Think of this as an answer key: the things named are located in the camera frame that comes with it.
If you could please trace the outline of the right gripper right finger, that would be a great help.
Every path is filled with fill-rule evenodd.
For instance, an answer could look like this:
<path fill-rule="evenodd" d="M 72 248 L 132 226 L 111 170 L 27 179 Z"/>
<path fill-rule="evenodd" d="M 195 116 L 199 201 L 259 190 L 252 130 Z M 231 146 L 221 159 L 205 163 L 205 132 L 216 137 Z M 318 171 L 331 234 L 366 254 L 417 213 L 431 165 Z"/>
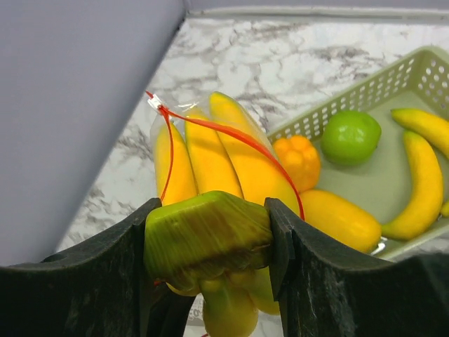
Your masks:
<path fill-rule="evenodd" d="M 448 255 L 358 252 L 268 198 L 269 265 L 285 336 L 447 336 Z"/>

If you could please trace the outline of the clear zip bag red zipper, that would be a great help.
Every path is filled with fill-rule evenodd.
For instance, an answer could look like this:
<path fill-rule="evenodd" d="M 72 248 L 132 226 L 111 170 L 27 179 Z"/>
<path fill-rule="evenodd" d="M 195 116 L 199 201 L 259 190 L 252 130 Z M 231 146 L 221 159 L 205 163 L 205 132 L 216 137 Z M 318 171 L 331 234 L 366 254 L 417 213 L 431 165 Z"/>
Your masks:
<path fill-rule="evenodd" d="M 222 191 L 256 204 L 277 198 L 305 217 L 293 179 L 235 100 L 213 92 L 205 107 L 196 103 L 182 112 L 168 109 L 152 93 L 147 102 L 156 111 L 151 142 L 156 191 L 164 206 Z"/>

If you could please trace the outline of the yellow banana bunch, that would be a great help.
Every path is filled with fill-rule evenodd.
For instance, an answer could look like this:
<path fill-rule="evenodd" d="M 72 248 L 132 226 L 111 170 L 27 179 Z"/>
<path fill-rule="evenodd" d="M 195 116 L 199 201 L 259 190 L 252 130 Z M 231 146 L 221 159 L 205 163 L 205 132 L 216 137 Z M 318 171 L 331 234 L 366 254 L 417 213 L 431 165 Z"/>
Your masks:
<path fill-rule="evenodd" d="M 261 312 L 279 313 L 268 268 L 272 242 L 264 204 L 210 191 L 176 204 L 161 202 L 150 212 L 145 267 L 171 291 L 203 296 L 209 336 L 249 336 Z"/>

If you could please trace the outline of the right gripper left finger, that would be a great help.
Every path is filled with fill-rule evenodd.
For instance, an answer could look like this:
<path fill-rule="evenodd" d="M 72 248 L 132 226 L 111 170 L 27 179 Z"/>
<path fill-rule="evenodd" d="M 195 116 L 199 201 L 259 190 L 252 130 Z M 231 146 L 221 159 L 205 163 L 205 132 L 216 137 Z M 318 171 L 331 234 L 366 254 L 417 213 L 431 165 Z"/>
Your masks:
<path fill-rule="evenodd" d="M 146 201 L 45 258 L 1 269 L 2 336 L 182 336 L 193 298 L 154 286 L 143 265 Z"/>

